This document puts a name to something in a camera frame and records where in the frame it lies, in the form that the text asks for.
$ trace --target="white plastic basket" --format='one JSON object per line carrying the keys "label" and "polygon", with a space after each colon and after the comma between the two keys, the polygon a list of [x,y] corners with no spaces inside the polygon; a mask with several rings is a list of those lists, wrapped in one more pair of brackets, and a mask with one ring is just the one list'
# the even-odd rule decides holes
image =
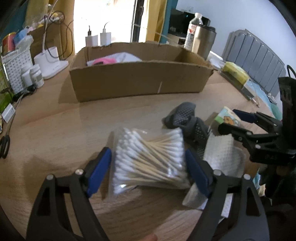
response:
{"label": "white plastic basket", "polygon": [[21,79],[21,68],[26,63],[33,65],[30,47],[28,47],[25,51],[18,53],[17,55],[8,55],[7,57],[4,56],[2,58],[2,63],[13,93],[17,94],[23,91],[24,86]]}

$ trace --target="metal screw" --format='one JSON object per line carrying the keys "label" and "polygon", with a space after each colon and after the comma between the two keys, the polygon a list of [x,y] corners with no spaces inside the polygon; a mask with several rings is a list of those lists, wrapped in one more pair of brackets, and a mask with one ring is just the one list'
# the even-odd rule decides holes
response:
{"label": "metal screw", "polygon": [[83,173],[84,173],[84,171],[81,168],[78,168],[78,169],[75,170],[76,175],[82,175]]}
{"label": "metal screw", "polygon": [[251,180],[251,176],[249,174],[244,174],[244,179]]}
{"label": "metal screw", "polygon": [[52,180],[53,178],[54,178],[53,174],[48,174],[46,177],[46,179],[49,181]]}
{"label": "metal screw", "polygon": [[222,174],[222,172],[220,170],[217,170],[217,169],[214,170],[213,173],[214,173],[215,176],[221,176],[221,174]]}

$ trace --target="table surface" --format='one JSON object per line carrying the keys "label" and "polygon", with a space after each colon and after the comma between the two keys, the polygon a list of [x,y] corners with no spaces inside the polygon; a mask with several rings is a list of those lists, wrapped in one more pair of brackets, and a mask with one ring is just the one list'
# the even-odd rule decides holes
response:
{"label": "table surface", "polygon": [[[69,68],[46,80],[35,94],[22,100],[10,131],[8,157],[0,161],[0,203],[12,224],[25,236],[33,202],[47,174],[59,177],[84,167],[112,144],[110,133],[117,127],[158,131],[161,119],[184,101],[196,103],[196,116],[203,120],[224,106],[271,115],[264,103],[258,108],[248,102],[216,72],[201,93],[85,103],[76,100]],[[262,131],[254,124],[245,127],[254,133]],[[257,168],[258,164],[246,161],[247,173],[254,175]],[[112,241],[138,240],[152,232],[159,240],[186,240],[200,217],[200,211],[182,206],[184,190],[137,188],[108,200],[107,186],[105,178],[90,202]],[[73,230],[79,234],[71,206],[68,212]]]}

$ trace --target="cardboard box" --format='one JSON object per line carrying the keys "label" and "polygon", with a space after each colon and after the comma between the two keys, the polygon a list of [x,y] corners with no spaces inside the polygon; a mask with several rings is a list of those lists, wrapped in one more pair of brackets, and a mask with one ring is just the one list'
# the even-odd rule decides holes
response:
{"label": "cardboard box", "polygon": [[[86,62],[119,52],[131,53],[142,62],[86,66]],[[78,101],[124,96],[198,93],[213,67],[197,54],[181,47],[154,43],[113,43],[80,50],[71,67]]]}

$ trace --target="white lamp base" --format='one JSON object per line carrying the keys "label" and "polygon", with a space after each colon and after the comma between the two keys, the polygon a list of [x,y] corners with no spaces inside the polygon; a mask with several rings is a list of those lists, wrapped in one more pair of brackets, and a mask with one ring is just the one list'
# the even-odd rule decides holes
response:
{"label": "white lamp base", "polygon": [[57,47],[51,47],[45,50],[45,53],[40,53],[34,57],[35,64],[39,64],[43,79],[47,80],[54,77],[69,65],[67,60],[60,60],[58,56]]}

